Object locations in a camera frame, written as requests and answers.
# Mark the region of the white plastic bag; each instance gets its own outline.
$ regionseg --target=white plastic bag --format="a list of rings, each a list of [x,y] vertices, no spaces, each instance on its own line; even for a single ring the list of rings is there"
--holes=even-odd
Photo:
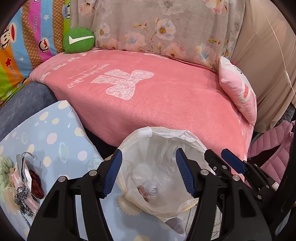
[[[164,127],[135,130],[119,146],[123,160],[117,184],[130,202],[158,217],[178,216],[197,203],[187,192],[176,163],[176,150],[212,171],[204,159],[206,147],[191,132]],[[146,202],[137,186],[146,181],[157,182],[158,193]]]

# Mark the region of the pink pillow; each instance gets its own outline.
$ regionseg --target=pink pillow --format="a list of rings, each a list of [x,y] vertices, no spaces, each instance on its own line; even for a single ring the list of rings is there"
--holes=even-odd
[[[253,126],[257,119],[257,101],[246,76],[227,58],[220,57],[219,83],[246,120]]]

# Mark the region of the green ball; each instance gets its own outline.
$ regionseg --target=green ball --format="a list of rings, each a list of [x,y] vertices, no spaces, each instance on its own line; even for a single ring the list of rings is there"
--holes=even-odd
[[[65,53],[82,53],[91,50],[95,37],[92,31],[85,28],[73,28],[69,30],[63,40]]]

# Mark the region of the star print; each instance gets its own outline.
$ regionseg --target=star print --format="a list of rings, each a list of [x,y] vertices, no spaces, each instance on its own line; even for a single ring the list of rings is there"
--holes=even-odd
[[[7,58],[7,60],[5,61],[5,64],[6,64],[6,67],[11,65],[11,58]]]

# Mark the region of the green knitted fabric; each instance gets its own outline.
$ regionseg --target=green knitted fabric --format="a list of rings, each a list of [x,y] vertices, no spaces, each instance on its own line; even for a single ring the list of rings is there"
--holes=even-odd
[[[12,161],[6,157],[0,155],[0,194],[3,199],[3,190],[9,184],[9,169],[13,167]]]

